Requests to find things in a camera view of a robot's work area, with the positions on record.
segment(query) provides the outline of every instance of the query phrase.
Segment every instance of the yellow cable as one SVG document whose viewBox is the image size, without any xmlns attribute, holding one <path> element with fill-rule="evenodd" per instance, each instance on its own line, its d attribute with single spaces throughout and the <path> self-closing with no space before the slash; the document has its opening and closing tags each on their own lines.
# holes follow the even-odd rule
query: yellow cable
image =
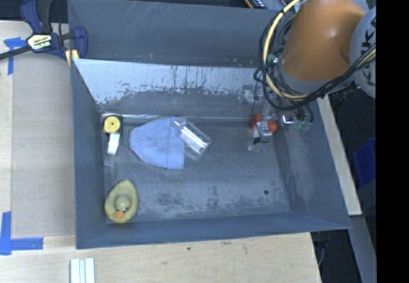
<svg viewBox="0 0 409 283">
<path fill-rule="evenodd" d="M 292 2 L 290 2 L 287 6 L 285 6 L 282 11 L 280 11 L 277 16 L 274 18 L 274 21 L 272 22 L 272 25 L 270 26 L 270 29 L 268 30 L 267 36 L 266 36 L 266 40 L 264 43 L 264 49 L 263 49 L 263 62 L 264 64 L 267 62 L 267 55 L 268 55 L 268 46 L 270 45 L 271 39 L 273 37 L 273 33 L 276 29 L 276 27 L 278 26 L 280 20 L 282 19 L 282 17 L 284 16 L 284 14 L 289 11 L 290 9 L 292 9 L 292 7 L 294 7 L 297 3 L 299 3 L 302 0 L 292 0 Z M 279 88 L 277 88 L 275 86 L 275 84 L 273 83 L 273 81 L 269 78 L 269 76 L 266 76 L 266 83 L 268 84 L 268 86 L 271 88 L 271 90 L 273 90 L 273 92 L 276 95 L 279 95 L 280 97 L 285 97 L 285 98 L 289 98 L 289 99 L 303 99 L 305 98 L 307 95 L 299 95 L 299 96 L 293 96 L 293 95 L 289 95 L 287 93 L 282 93 Z"/>
<path fill-rule="evenodd" d="M 267 62 L 267 56 L 268 56 L 268 46 L 270 45 L 270 41 L 273 37 L 273 33 L 278 26 L 278 23 L 280 22 L 281 18 L 284 16 L 284 14 L 290 10 L 294 5 L 296 5 L 298 2 L 302 0 L 292 0 L 287 6 L 285 6 L 280 13 L 277 14 L 277 16 L 274 18 L 274 21 L 272 25 L 270 26 L 270 29 L 268 30 L 268 34 L 266 36 L 265 44 L 264 44 L 264 49 L 263 49 L 263 62 L 264 64 Z M 369 61 L 372 61 L 374 58 L 374 55 L 376 54 L 376 49 L 373 49 L 358 65 L 357 68 L 360 68 L 364 64 L 368 63 Z M 292 100 L 298 100 L 298 99 L 304 99 L 308 95 L 289 95 L 287 93 L 281 92 L 281 90 L 273 83 L 271 78 L 266 75 L 266 83 L 270 87 L 270 89 L 278 96 L 284 97 L 287 99 L 292 99 Z"/>
</svg>

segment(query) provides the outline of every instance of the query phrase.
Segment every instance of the blue tape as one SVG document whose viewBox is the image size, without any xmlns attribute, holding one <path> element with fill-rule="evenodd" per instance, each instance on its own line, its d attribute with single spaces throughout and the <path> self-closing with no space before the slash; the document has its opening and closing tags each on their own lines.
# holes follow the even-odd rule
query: blue tape
<svg viewBox="0 0 409 283">
<path fill-rule="evenodd" d="M 27 41 L 23 40 L 22 38 L 6 39 L 4 43 L 10 49 L 10 51 L 14 50 L 14 48 L 21 48 L 27 45 Z M 10 75 L 10 74 L 13 74 L 13 72 L 14 72 L 14 59 L 13 57 L 10 57 L 8 59 L 7 74 Z"/>
<path fill-rule="evenodd" d="M 9 256 L 12 251 L 41 250 L 43 238 L 11 239 L 12 213 L 3 213 L 0 231 L 0 255 Z"/>
</svg>

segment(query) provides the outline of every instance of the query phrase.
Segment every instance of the rubber duck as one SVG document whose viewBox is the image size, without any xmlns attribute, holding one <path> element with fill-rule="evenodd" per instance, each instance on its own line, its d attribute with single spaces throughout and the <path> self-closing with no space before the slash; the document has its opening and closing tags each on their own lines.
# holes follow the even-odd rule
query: rubber duck
<svg viewBox="0 0 409 283">
<path fill-rule="evenodd" d="M 107 217 L 115 223 L 126 223 L 138 208 L 138 196 L 130 180 L 120 181 L 108 193 L 104 210 Z"/>
</svg>

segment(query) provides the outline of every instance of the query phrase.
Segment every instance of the clamp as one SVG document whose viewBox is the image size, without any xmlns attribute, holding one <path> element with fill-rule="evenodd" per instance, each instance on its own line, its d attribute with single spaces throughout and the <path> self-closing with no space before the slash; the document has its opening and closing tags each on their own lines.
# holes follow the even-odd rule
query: clamp
<svg viewBox="0 0 409 283">
<path fill-rule="evenodd" d="M 46 53 L 67 60 L 70 51 L 64 47 L 64 41 L 77 40 L 77 55 L 84 58 L 88 49 L 88 40 L 85 27 L 76 26 L 73 32 L 58 35 L 52 32 L 50 23 L 50 7 L 52 0 L 26 0 L 20 6 L 20 11 L 25 23 L 30 25 L 33 32 L 26 41 L 25 47 L 13 49 L 0 54 L 0 60 L 32 51 L 34 53 Z"/>
</svg>

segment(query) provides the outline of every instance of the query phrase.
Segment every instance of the yellow cap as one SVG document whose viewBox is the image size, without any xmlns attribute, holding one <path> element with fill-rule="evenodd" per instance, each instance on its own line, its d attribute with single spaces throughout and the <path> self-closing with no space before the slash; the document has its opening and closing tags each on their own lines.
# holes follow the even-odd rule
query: yellow cap
<svg viewBox="0 0 409 283">
<path fill-rule="evenodd" d="M 104 121 L 104 132 L 115 133 L 121 128 L 121 121 L 116 116 L 108 116 Z"/>
</svg>

